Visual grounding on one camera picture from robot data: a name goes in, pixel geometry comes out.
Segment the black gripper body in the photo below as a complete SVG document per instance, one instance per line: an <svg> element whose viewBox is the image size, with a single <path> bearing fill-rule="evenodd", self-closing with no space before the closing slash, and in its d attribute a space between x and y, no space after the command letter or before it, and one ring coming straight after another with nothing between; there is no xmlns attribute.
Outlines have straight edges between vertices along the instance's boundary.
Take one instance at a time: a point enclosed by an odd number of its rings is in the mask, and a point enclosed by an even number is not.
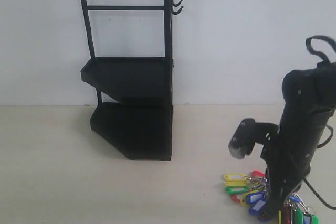
<svg viewBox="0 0 336 224"><path fill-rule="evenodd" d="M310 174L315 151L331 140L328 136L324 142L319 142L323 131L323 128L308 134L298 131L290 137L281 134L278 127L272 127L265 134L260 157L267 164L269 202L284 203L300 190Z"/></svg>

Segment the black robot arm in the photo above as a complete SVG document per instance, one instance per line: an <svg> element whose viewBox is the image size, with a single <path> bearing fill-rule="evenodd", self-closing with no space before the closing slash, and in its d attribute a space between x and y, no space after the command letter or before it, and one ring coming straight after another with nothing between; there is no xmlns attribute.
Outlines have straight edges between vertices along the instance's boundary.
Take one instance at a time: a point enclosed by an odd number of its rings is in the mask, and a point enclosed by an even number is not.
<svg viewBox="0 0 336 224"><path fill-rule="evenodd" d="M275 217L286 198L309 175L310 163L328 120L335 111L335 64L293 70L282 81L285 101L277 135L262 149L269 196L258 219Z"/></svg>

